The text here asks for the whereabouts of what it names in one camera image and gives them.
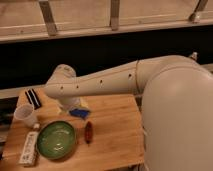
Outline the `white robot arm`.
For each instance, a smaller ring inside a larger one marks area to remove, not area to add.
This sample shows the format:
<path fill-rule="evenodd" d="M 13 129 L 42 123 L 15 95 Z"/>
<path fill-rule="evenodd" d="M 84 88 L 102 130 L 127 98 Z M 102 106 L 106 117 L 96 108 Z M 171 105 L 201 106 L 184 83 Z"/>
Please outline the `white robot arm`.
<path fill-rule="evenodd" d="M 140 94 L 144 171 L 213 171 L 213 73 L 169 55 L 78 77 L 56 67 L 44 91 L 69 109 L 79 96 Z"/>

